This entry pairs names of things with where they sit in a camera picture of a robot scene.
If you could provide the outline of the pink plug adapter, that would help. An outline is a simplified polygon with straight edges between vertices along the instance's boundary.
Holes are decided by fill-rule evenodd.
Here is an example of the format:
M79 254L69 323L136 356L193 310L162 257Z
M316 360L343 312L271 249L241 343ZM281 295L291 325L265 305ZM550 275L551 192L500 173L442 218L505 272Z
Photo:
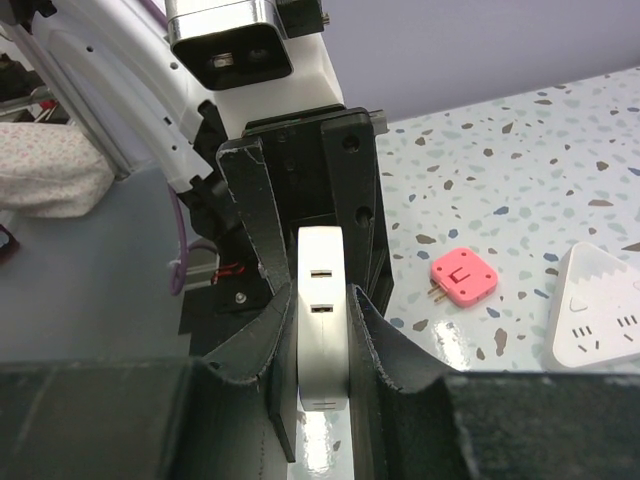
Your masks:
M498 274L473 250L460 247L432 262L429 296L434 302L450 300L459 308L469 308L494 293Z

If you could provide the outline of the white triangular power strip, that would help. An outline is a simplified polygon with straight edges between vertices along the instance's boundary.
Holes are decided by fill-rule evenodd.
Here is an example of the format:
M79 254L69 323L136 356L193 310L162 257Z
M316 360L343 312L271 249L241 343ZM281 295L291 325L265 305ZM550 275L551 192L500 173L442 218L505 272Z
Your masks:
M592 370L639 358L639 270L593 244L562 258L541 363Z

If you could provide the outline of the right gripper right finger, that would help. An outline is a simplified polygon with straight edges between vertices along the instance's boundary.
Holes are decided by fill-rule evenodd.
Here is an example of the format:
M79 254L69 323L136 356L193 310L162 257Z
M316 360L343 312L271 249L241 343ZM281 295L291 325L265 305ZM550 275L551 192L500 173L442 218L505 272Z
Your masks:
M358 479L635 479L635 375L460 372L347 289Z

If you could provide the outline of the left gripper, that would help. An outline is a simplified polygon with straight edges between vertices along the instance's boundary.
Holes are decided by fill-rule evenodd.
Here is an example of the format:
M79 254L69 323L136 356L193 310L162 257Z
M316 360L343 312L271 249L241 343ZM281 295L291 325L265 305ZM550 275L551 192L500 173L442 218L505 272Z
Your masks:
M190 181L195 232L277 294L295 276L299 229L337 226L347 282L384 314L394 280L376 148L383 112L330 105L252 121L236 140L212 102L198 112L194 149L213 170Z

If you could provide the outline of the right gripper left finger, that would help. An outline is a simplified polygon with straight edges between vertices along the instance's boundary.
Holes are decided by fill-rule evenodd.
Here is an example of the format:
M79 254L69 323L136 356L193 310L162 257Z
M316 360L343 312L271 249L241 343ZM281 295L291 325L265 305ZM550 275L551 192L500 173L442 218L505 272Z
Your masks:
M283 479L296 292L201 358L5 364L5 479Z

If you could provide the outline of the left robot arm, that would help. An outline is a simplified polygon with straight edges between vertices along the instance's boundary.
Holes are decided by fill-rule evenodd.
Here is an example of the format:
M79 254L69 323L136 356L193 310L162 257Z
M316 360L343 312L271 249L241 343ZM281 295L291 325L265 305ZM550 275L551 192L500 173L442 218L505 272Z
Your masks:
M217 300L265 305L310 234L385 311L394 287L376 138L351 108L318 1L5 1L1 26L113 172L158 165L220 267Z

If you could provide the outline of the white plug adapter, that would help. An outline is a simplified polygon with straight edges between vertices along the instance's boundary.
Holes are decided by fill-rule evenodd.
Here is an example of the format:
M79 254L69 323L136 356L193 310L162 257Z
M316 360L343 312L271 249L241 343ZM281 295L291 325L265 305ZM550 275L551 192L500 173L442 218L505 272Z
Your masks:
M341 411L349 396L342 230L302 227L297 251L297 374L307 412Z

